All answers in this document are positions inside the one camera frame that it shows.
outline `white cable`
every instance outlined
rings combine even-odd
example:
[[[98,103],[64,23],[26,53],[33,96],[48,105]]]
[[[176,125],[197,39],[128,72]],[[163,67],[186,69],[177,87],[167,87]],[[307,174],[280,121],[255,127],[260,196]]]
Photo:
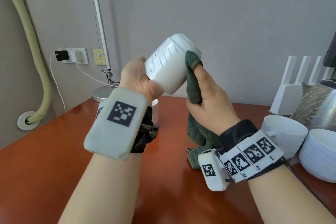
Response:
[[[83,72],[82,69],[79,68],[79,66],[77,65],[77,63],[76,63],[76,66],[78,67],[78,69],[79,69],[83,74],[87,75],[88,77],[94,79],[94,80],[97,81],[97,82],[101,82],[101,81],[96,80],[96,79],[93,78],[92,76],[88,75],[87,73]]]
[[[56,54],[54,54],[54,55],[52,55],[52,56],[50,57],[50,60],[49,60],[50,71],[51,71],[51,75],[52,75],[52,77],[54,78],[54,81],[55,81],[55,83],[56,83],[56,87],[57,87],[58,94],[59,94],[59,96],[61,97],[61,100],[62,100],[62,103],[63,103],[63,107],[64,107],[64,112],[66,112],[66,110],[65,110],[65,104],[64,104],[64,100],[63,100],[63,98],[62,98],[62,95],[61,95],[60,89],[58,88],[58,85],[57,85],[56,79],[55,79],[55,77],[54,77],[54,74],[53,74],[53,70],[51,69],[51,58],[52,58],[53,56],[57,56],[57,55],[56,55]]]

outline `person's left arm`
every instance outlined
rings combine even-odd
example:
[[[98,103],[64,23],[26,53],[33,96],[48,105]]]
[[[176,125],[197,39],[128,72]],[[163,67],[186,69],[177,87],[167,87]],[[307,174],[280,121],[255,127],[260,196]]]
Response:
[[[145,61],[141,57],[129,62],[121,73],[119,86],[145,95],[151,106],[163,91],[146,76]],[[123,162],[94,154],[58,223],[131,223],[141,157],[140,153],[130,153]]]

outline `stainless steel kettle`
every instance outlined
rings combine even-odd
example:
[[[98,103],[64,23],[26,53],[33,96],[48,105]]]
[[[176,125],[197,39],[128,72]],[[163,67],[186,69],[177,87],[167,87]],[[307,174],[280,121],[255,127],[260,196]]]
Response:
[[[302,82],[303,96],[292,119],[309,130],[323,128],[336,131],[336,79],[309,85]]]

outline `silver lamp base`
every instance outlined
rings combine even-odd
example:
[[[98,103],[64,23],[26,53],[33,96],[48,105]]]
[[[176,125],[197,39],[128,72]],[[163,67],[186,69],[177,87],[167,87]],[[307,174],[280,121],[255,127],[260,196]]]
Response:
[[[114,90],[115,88],[116,86],[113,86],[113,85],[111,86],[106,85],[106,86],[97,88],[92,92],[92,98],[94,101],[103,102],[109,98],[109,96],[112,93],[112,90]]]

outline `wall outlet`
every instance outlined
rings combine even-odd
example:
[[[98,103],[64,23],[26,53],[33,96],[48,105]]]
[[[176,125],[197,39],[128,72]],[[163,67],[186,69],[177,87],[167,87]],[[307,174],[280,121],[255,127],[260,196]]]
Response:
[[[68,52],[70,52],[70,51],[73,51],[73,52],[80,51],[82,53],[83,60],[80,61],[80,62],[77,62],[77,63],[78,64],[89,64],[89,58],[87,56],[86,48],[57,48],[57,49],[59,51],[66,50]],[[63,60],[62,62],[63,63],[74,64],[74,62],[72,62],[71,60]]]
[[[103,49],[93,49],[94,62],[99,66],[106,66],[106,59]]]

